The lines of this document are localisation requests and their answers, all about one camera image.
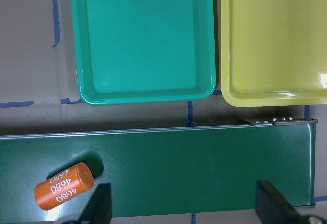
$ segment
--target blue painter's tape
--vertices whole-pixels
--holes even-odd
[[[33,104],[34,101],[0,103],[0,108],[29,107]]]
[[[191,224],[196,224],[196,213],[192,213]]]
[[[193,125],[193,103],[188,101],[188,126]]]
[[[221,90],[215,90],[212,95],[222,95]]]
[[[309,109],[309,105],[305,105],[305,119],[310,118],[310,109]]]
[[[325,202],[327,201],[327,196],[325,197],[315,197],[315,202]]]
[[[69,98],[60,99],[60,104],[77,104],[77,103],[85,103],[85,102],[82,99],[79,99],[74,102],[71,102]]]
[[[55,29],[55,44],[52,46],[53,48],[57,46],[60,41],[60,25],[59,25],[59,11],[58,11],[58,2],[57,0],[52,0],[53,2],[53,25]]]

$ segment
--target orange bottle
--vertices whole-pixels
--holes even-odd
[[[41,209],[50,210],[90,190],[93,185],[90,169],[86,164],[78,163],[38,184],[34,189],[34,197]]]

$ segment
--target yellow tray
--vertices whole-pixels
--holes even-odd
[[[327,0],[221,0],[221,17],[227,102],[327,103]]]

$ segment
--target metal bracket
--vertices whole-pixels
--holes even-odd
[[[272,126],[272,122],[258,118],[246,118],[243,121],[248,122],[252,126]]]
[[[288,126],[288,125],[310,125],[313,123],[317,123],[316,119],[294,119],[292,117],[282,117],[282,118],[273,118],[269,120],[269,122],[273,123],[274,126]]]
[[[310,125],[317,123],[316,119],[294,119],[293,117],[281,117],[273,119],[246,118],[243,121],[252,126],[289,126],[289,125]]]

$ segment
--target printed number 4680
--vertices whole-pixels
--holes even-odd
[[[56,200],[58,202],[62,202],[66,200],[67,198],[73,197],[73,195],[76,195],[76,188],[72,189],[71,191],[67,191],[66,193],[61,194],[60,196],[56,197]]]
[[[61,191],[63,188],[66,188],[70,185],[71,180],[70,179],[66,179],[61,181],[60,183],[57,183],[56,185],[51,186],[50,190],[53,194],[55,194],[56,192]]]
[[[66,171],[63,171],[63,172],[60,173],[60,174],[57,174],[57,175],[54,176],[54,177],[51,177],[51,179],[50,179],[50,183],[54,183],[55,181],[57,181],[57,180],[63,178],[64,176],[66,176],[66,175],[68,174],[68,172],[69,172],[69,169],[67,169]]]

